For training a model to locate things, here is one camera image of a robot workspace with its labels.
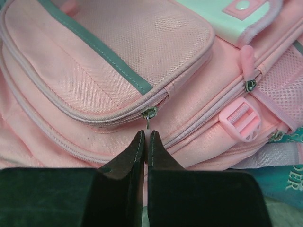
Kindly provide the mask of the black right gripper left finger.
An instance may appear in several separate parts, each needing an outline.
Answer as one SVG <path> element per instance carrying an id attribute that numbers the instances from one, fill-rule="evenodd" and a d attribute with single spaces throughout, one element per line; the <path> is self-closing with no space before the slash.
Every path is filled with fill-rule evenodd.
<path id="1" fill-rule="evenodd" d="M 6 168 L 3 227 L 139 227 L 145 134 L 100 168 Z"/>

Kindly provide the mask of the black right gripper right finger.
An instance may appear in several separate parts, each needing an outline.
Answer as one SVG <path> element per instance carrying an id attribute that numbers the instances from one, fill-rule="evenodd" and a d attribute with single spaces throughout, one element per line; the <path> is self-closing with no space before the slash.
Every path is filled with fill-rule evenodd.
<path id="1" fill-rule="evenodd" d="M 152 227 L 270 227 L 252 175 L 241 171 L 190 171 L 153 131 L 148 147 L 148 218 Z"/>

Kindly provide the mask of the pink student backpack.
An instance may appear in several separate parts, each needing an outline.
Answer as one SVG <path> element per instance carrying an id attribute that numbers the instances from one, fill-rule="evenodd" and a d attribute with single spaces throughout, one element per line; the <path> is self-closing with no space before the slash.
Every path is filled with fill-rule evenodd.
<path id="1" fill-rule="evenodd" d="M 286 164 L 300 0 L 3 0 L 0 166 L 102 166 L 158 131 L 185 168 Z"/>

